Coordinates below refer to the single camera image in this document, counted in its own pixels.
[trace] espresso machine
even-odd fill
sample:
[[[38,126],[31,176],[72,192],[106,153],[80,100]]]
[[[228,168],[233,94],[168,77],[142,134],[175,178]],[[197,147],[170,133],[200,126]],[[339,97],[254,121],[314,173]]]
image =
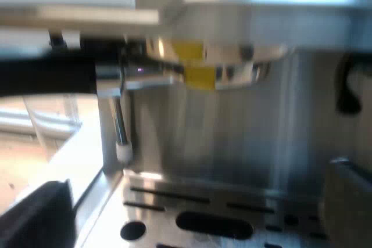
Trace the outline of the espresso machine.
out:
[[[372,243],[372,0],[0,7],[53,46],[7,54],[2,96],[99,98],[103,168],[75,247]]]

